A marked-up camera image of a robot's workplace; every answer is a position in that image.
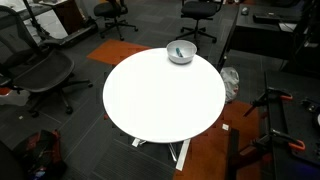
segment chair base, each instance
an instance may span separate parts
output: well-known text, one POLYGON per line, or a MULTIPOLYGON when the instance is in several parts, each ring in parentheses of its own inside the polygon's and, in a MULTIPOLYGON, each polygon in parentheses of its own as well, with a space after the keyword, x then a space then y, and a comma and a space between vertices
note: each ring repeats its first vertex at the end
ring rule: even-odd
POLYGON ((105 32, 109 31, 110 29, 112 29, 112 28, 114 28, 114 27, 117 28, 117 31, 118 31, 118 34, 119 34, 119 36, 120 36, 120 40, 121 40, 121 41, 123 41, 124 38, 123 38, 123 36, 122 36, 122 34, 121 34, 121 31, 120 31, 120 28, 119 28, 120 26, 133 27, 133 28, 134 28, 134 31, 136 31, 136 32, 139 30, 139 29, 137 28, 137 26, 128 24, 128 22, 127 22, 126 20, 121 20, 121 21, 119 21, 119 22, 118 22, 117 18, 114 18, 113 20, 114 20, 114 22, 105 23, 105 27, 106 27, 106 28, 100 32, 100 37, 101 37, 101 38, 104 38, 104 37, 105 37, 105 32))
POLYGON ((46 99, 53 92, 58 93, 58 95, 63 100, 63 103, 66 106, 66 113, 67 114, 72 114, 73 109, 70 106, 70 103, 68 102, 68 100, 67 100, 67 98, 65 96, 65 93, 62 90, 62 88, 65 88, 65 87, 68 87, 68 86, 71 86, 71 85, 75 85, 75 84, 83 84, 83 83, 86 83, 88 85, 88 87, 91 88, 93 86, 93 84, 88 79, 82 80, 82 81, 70 81, 70 82, 68 81, 68 79, 64 83, 62 83, 61 86, 58 86, 57 88, 55 88, 52 91, 44 92, 44 93, 41 93, 39 95, 31 94, 29 99, 33 99, 33 98, 35 98, 35 96, 39 96, 39 98, 34 103, 34 105, 29 109, 29 113, 31 114, 32 117, 38 117, 39 116, 38 108, 39 108, 40 103, 44 99, 46 99))
POLYGON ((198 25, 199 25, 199 20, 197 20, 197 24, 196 24, 196 27, 194 29, 188 28, 188 27, 182 27, 181 28, 181 33, 183 33, 184 30, 188 30, 190 32, 187 32, 187 33, 185 33, 183 35, 180 35, 180 36, 176 37, 176 40, 178 40, 180 38, 183 38, 183 37, 186 37, 186 36, 189 36, 189 35, 193 35, 194 39, 196 40, 197 39, 197 35, 200 34, 200 35, 212 38, 212 43, 216 43, 217 42, 217 38, 216 37, 205 33, 206 32, 206 28, 205 27, 199 28, 198 25))

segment mesh chair back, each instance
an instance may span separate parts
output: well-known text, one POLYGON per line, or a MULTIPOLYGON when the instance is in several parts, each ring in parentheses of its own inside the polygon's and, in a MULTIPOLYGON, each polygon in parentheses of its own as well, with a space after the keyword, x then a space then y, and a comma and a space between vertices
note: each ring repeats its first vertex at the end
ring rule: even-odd
POLYGON ((0 75, 9 77, 17 75, 17 71, 10 72, 14 67, 24 64, 38 52, 19 14, 6 6, 0 6, 0 52, 0 75))

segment orange rug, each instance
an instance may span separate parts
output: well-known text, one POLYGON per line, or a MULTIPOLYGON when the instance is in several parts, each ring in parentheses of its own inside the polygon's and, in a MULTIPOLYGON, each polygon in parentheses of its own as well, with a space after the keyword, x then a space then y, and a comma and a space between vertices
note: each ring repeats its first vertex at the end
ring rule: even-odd
MULTIPOLYGON (((239 101, 225 105, 222 114, 214 125, 201 135, 191 139, 183 170, 176 170, 173 179, 224 180, 230 129, 239 130, 239 149, 259 135, 257 110, 253 111, 248 117, 243 117, 249 107, 249 104, 239 101), (223 130, 222 124, 229 125, 229 131, 223 130)), ((259 163, 238 171, 237 180, 247 179, 260 179, 259 163)))
POLYGON ((150 47, 109 39, 91 52, 87 58, 117 65, 125 58, 147 49, 150 47))

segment chair armrest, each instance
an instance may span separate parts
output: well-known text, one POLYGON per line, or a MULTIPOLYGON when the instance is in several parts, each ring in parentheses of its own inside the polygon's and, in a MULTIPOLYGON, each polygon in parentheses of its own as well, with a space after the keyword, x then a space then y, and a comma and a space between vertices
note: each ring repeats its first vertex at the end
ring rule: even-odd
POLYGON ((9 84, 11 84, 11 82, 11 78, 0 76, 0 87, 7 87, 9 84))

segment chair wheel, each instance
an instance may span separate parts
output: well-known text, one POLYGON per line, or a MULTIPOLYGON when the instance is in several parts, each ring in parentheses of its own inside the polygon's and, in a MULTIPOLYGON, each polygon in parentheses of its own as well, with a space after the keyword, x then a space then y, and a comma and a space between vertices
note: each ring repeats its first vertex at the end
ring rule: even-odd
POLYGON ((39 112, 38 111, 29 111, 31 114, 31 117, 36 118, 39 116, 39 112))
POLYGON ((72 107, 67 107, 66 113, 67 114, 72 114, 73 113, 72 107))

